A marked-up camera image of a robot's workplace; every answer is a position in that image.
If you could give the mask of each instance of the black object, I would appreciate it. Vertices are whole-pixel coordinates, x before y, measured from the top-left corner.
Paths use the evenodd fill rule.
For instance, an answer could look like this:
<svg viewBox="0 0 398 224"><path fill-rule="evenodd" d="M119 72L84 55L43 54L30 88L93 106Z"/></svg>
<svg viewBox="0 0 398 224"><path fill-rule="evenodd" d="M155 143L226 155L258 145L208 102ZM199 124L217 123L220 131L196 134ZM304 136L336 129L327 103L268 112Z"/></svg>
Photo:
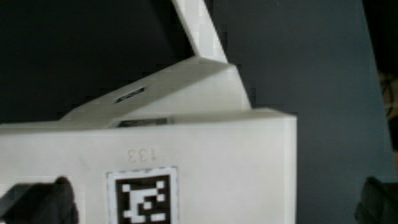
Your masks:
<svg viewBox="0 0 398 224"><path fill-rule="evenodd" d="M59 120L194 56L169 0L4 0L0 27L0 123Z"/></svg>
<svg viewBox="0 0 398 224"><path fill-rule="evenodd" d="M363 0L377 67L398 76L398 0Z"/></svg>
<svg viewBox="0 0 398 224"><path fill-rule="evenodd" d="M53 184L16 185L2 197L0 211L5 224L77 224L78 211L68 179L61 177Z"/></svg>
<svg viewBox="0 0 398 224"><path fill-rule="evenodd" d="M398 117L389 120L389 135L393 142L393 149L398 150Z"/></svg>
<svg viewBox="0 0 398 224"><path fill-rule="evenodd" d="M356 213L359 224L398 223L398 184L368 178Z"/></svg>

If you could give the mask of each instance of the dark background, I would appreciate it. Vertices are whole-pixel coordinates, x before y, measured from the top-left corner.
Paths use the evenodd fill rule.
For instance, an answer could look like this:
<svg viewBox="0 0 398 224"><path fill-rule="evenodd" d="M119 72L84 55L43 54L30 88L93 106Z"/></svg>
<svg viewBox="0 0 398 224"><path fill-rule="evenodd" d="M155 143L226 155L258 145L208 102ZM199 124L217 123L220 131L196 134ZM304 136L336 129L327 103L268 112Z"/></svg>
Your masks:
<svg viewBox="0 0 398 224"><path fill-rule="evenodd" d="M7 13L4 2L21 4L21 1L0 2L2 23L16 18L16 15ZM354 213L364 178L373 175L391 180L396 176L361 1L208 0L206 3L228 57L240 68L252 106L272 107L299 116L297 223L356 223ZM135 15L135 4L130 7L117 13L121 23ZM84 15L91 13L93 8L93 5L82 8ZM23 16L25 11L18 10L18 16ZM50 20L43 18L41 22L50 23ZM14 24L18 22L9 22L9 26L20 27L20 32L25 33L29 27ZM9 30L2 32L2 38L7 35ZM93 73L82 66L80 76L73 78L75 84L66 81L71 79L69 64L59 65L55 59L48 62L52 66L45 66L45 69L53 69L53 75L46 78L25 77L21 74L30 68L14 61L18 51L13 50L11 56L0 58L9 60L7 63L0 62L0 69L13 65L7 70L13 75L0 83L2 120L23 120L32 115L36 119L53 119L53 114L62 113L59 111L66 108L62 105L82 103L84 99L93 97L93 92L110 88L114 79L121 80L125 85L128 80L133 81L144 73L158 69L158 65L165 66L169 59L178 61L189 55L185 50L180 51L178 57L165 55L165 59L157 60L149 57L146 62L153 63L153 69L141 68L139 74L132 72L130 66L141 65L146 52L151 52L151 55L164 54L167 49L174 52L167 45L164 48L155 47L157 37L149 33L148 37L132 36L119 39L116 35L109 39L110 46L103 55L125 51L132 40L139 42L133 51L126 51L125 59L137 62L137 65L126 63L125 67L117 67L119 74L125 74L121 78L116 78L116 72ZM2 44L2 52L7 47L9 44ZM46 100L48 94L59 97ZM75 101L68 101L69 95L77 95Z"/></svg>

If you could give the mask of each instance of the white surface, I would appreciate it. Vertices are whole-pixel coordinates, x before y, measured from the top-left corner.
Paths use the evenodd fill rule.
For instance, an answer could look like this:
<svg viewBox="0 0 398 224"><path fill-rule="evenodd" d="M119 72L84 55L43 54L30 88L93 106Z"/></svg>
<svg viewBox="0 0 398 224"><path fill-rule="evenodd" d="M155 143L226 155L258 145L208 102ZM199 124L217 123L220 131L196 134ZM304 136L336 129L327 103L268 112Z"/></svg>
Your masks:
<svg viewBox="0 0 398 224"><path fill-rule="evenodd" d="M109 223L107 173L171 166L180 223L293 223L295 118L268 110L176 116L157 127L4 133L0 149L0 184L68 176L82 224Z"/></svg>
<svg viewBox="0 0 398 224"><path fill-rule="evenodd" d="M196 57L78 107L61 121L0 126L0 186L66 176L80 223L105 224L116 206L107 173L178 167L181 224L293 224L295 117L251 110L203 0L174 4ZM112 126L158 117L173 124Z"/></svg>

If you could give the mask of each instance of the black wall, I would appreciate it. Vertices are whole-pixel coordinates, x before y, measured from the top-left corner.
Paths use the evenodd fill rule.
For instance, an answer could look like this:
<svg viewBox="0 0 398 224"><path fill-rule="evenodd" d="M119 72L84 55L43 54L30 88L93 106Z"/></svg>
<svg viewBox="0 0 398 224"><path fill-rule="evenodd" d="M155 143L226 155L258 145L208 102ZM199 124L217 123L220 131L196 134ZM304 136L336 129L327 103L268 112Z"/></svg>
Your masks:
<svg viewBox="0 0 398 224"><path fill-rule="evenodd" d="M361 1L213 0L213 18L252 106L299 116L297 223L356 223L364 178L396 177Z"/></svg>

